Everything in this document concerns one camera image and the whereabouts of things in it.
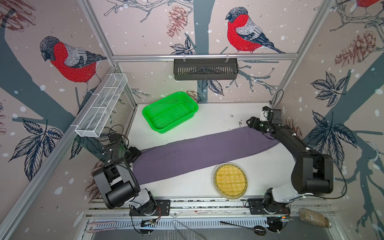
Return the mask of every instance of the wire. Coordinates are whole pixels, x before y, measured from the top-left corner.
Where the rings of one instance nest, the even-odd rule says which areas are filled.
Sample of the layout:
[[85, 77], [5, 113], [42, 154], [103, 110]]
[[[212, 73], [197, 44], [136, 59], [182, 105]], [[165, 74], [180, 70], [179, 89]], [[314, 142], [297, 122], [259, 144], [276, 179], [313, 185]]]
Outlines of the wire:
[[112, 126], [111, 129], [114, 128], [114, 127], [116, 127], [116, 126], [121, 126], [121, 127], [122, 127], [122, 131], [121, 131], [121, 135], [122, 135], [122, 133], [124, 132], [124, 126], [121, 125], [121, 124], [116, 124], [116, 125]]
[[345, 194], [347, 194], [347, 181], [345, 181], [344, 175], [341, 172], [340, 168], [338, 168], [338, 166], [336, 165], [336, 163], [333, 160], [332, 160], [332, 162], [336, 166], [336, 168], [339, 170], [341, 176], [343, 177], [344, 184], [345, 184], [345, 192], [340, 197], [321, 197], [321, 196], [313, 195], [314, 197], [319, 197], [319, 198], [323, 198], [323, 199], [339, 199], [339, 198], [342, 198], [343, 196], [345, 196]]
[[263, 135], [264, 135], [266, 138], [268, 138], [268, 139], [275, 140], [274, 138], [270, 138], [270, 137], [268, 137], [268, 136], [265, 135], [264, 133], [263, 133]]
[[[278, 104], [275, 104], [276, 103], [276, 100], [277, 100], [277, 95], [279, 94], [280, 91], [283, 91], [283, 94], [281, 95], [281, 98], [280, 98], [280, 101], [278, 102]], [[277, 105], [279, 105], [279, 103], [281, 102], [281, 100], [283, 99], [283, 96], [284, 96], [284, 90], [283, 89], [280, 89], [279, 91], [277, 91], [276, 93], [276, 97], [275, 97], [275, 101], [273, 102], [273, 104], [275, 105], [275, 107]]]
[[139, 232], [139, 231], [135, 228], [135, 225], [133, 224], [132, 214], [129, 213], [129, 215], [131, 216], [131, 222], [132, 222], [133, 229], [134, 229], [136, 232], [138, 232], [139, 234], [144, 235], [142, 232]]

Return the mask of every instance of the bullfinch illustration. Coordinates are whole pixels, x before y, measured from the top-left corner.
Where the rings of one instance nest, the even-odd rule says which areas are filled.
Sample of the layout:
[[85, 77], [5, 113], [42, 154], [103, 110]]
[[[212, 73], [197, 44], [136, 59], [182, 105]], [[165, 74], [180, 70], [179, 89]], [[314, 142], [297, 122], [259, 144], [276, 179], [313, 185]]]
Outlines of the bullfinch illustration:
[[229, 43], [240, 51], [253, 53], [256, 49], [269, 48], [278, 53], [284, 53], [277, 49], [265, 36], [263, 30], [252, 22], [248, 11], [244, 7], [231, 9], [225, 18], [228, 20]]
[[72, 47], [60, 42], [53, 36], [42, 40], [40, 51], [44, 61], [49, 59], [66, 79], [76, 83], [87, 83], [87, 90], [83, 92], [83, 96], [91, 93], [88, 90], [88, 81], [93, 75], [98, 77], [97, 65], [107, 59], [99, 54], [88, 52], [84, 48]]

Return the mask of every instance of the tree branch illustration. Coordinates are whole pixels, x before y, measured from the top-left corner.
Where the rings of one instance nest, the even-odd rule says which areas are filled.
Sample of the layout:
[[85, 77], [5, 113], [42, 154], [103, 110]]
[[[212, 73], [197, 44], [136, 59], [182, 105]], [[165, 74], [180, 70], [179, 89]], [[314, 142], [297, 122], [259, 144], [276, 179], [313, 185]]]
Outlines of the tree branch illustration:
[[[251, 66], [245, 65], [245, 66], [243, 66], [243, 67], [239, 67], [239, 69], [241, 69], [241, 68], [249, 68], [249, 69], [250, 69]], [[271, 70], [271, 72], [270, 72], [269, 74], [267, 74], [267, 75], [265, 75], [265, 76], [261, 76], [261, 77], [251, 76], [251, 75], [246, 74], [245, 72], [243, 72], [243, 71], [241, 71], [241, 70], [239, 70], [239, 74], [240, 74], [241, 76], [245, 77], [245, 79], [248, 80], [248, 82], [249, 82], [249, 89], [251, 89], [252, 92], [253, 92], [253, 89], [252, 89], [252, 87], [253, 87], [253, 83], [257, 83], [257, 84], [259, 84], [259, 85], [264, 86], [265, 89], [267, 89], [267, 90], [269, 91], [269, 93], [270, 93], [271, 95], [273, 95], [273, 93], [276, 91], [276, 89], [277, 89], [278, 86], [268, 84], [268, 83], [266, 83], [265, 81], [262, 81], [261, 79], [269, 79], [269, 78], [271, 78], [271, 73], [272, 73], [274, 70], [275, 70], [275, 68], [272, 68], [272, 70]], [[236, 87], [238, 87], [236, 80], [232, 80], [232, 82], [229, 84], [229, 86], [231, 86], [232, 83], [234, 83], [234, 82], [235, 82], [235, 84], [236, 84]]]
[[[353, 16], [351, 14], [346, 13], [346, 6], [347, 6], [346, 4], [344, 4], [344, 3], [341, 4], [341, 2], [339, 0], [335, 0], [335, 2], [336, 2], [336, 6], [333, 7], [333, 9], [336, 9], [337, 14], [340, 16], [341, 25], [336, 27], [336, 28], [332, 28], [330, 31], [337, 31], [338, 29], [340, 29], [340, 28], [342, 28], [345, 25], [350, 24], [350, 23], [364, 24], [365, 25], [364, 28], [373, 27], [374, 29], [376, 29], [376, 31], [379, 35], [379, 38], [381, 39], [381, 42], [384, 43], [384, 29], [380, 26], [384, 22], [384, 17], [380, 16], [380, 14], [384, 10], [381, 9], [381, 6], [380, 6], [381, 10], [374, 16], [369, 16], [369, 15]], [[359, 62], [362, 62], [371, 53], [377, 52], [377, 51], [384, 51], [384, 46], [373, 47], [372, 49], [370, 49], [370, 51], [367, 53], [367, 55], [365, 55], [363, 57], [362, 60], [359, 60]]]
[[[384, 62], [384, 54], [381, 54], [380, 57], [376, 59], [376, 61], [369, 68], [376, 68], [376, 71], [366, 71], [356, 83], [354, 83], [351, 88], [347, 91], [347, 87], [343, 88], [342, 93], [345, 95], [341, 95], [339, 101], [336, 105], [334, 105], [330, 111], [324, 116], [326, 119], [331, 118], [331, 114], [334, 113], [333, 119], [336, 123], [344, 124], [347, 122], [351, 115], [353, 115], [357, 109], [359, 109], [373, 94], [375, 91], [372, 89], [380, 88], [382, 83], [381, 76], [384, 75], [384, 69], [381, 67]], [[360, 149], [362, 149], [361, 157], [356, 161], [356, 169], [353, 175], [350, 178], [346, 178], [346, 182], [349, 184], [351, 182], [356, 181], [357, 174], [360, 173], [360, 186], [364, 197], [364, 205], [365, 214], [357, 221], [356, 223], [356, 231], [358, 232], [358, 227], [360, 224], [365, 227], [365, 222], [368, 218], [373, 223], [372, 215], [376, 214], [374, 204], [372, 202], [372, 197], [369, 191], [368, 182], [370, 182], [370, 175], [373, 174], [372, 170], [369, 168], [368, 163], [370, 162], [370, 158], [376, 156], [376, 150], [372, 148], [370, 144], [368, 144], [365, 140], [359, 137], [356, 133], [372, 133], [367, 131], [355, 131], [354, 135], [356, 138], [357, 145]], [[383, 169], [382, 161], [380, 158], [375, 162], [381, 169]], [[383, 223], [381, 220], [376, 217], [378, 227], [384, 229]]]
[[[2, 19], [2, 26], [6, 26], [7, 19], [7, 17]], [[40, 87], [33, 82], [32, 77], [23, 68], [5, 41], [4, 27], [0, 27], [0, 46], [2, 46], [0, 66], [3, 79], [0, 81], [0, 88], [43, 118], [24, 118], [25, 120], [45, 124], [46, 120], [49, 119], [51, 126], [65, 132], [74, 120], [74, 116], [45, 91], [41, 91]], [[15, 122], [23, 121], [22, 118], [13, 118], [12, 120]]]
[[106, 13], [104, 13], [104, 16], [108, 16], [111, 12], [118, 13], [119, 8], [138, 8], [144, 12], [147, 13], [144, 19], [141, 19], [140, 22], [142, 23], [144, 20], [147, 20], [148, 16], [151, 14], [151, 11], [161, 5], [167, 4], [170, 6], [172, 3], [180, 4], [189, 10], [186, 11], [187, 17], [189, 14], [193, 12], [193, 1], [189, 0], [157, 0], [155, 2], [150, 2], [147, 0], [144, 4], [141, 4], [137, 0], [107, 0], [108, 2], [114, 4], [113, 7], [111, 7]]

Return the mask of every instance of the purple cloth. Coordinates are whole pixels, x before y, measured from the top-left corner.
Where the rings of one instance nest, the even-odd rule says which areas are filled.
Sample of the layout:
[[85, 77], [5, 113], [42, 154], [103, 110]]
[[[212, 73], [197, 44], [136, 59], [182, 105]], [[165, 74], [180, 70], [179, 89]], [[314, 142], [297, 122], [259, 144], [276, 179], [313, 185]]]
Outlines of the purple cloth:
[[252, 156], [278, 143], [252, 128], [240, 127], [142, 150], [133, 173], [139, 184], [146, 184]]

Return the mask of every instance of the snow dots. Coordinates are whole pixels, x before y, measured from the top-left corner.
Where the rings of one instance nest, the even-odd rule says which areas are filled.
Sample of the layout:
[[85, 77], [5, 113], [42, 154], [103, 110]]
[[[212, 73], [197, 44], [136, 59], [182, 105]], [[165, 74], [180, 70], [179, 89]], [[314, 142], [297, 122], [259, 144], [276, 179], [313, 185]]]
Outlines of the snow dots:
[[58, 187], [58, 188], [55, 190], [55, 194], [56, 194], [56, 195], [60, 195], [62, 191], [63, 191], [63, 187]]
[[76, 218], [76, 221], [73, 223], [73, 227], [76, 227], [76, 225], [80, 222], [80, 220], [83, 218], [84, 212], [80, 213], [80, 215]]
[[343, 166], [343, 169], [342, 169], [341, 172], [342, 172], [343, 175], [346, 175], [348, 173], [347, 166]]

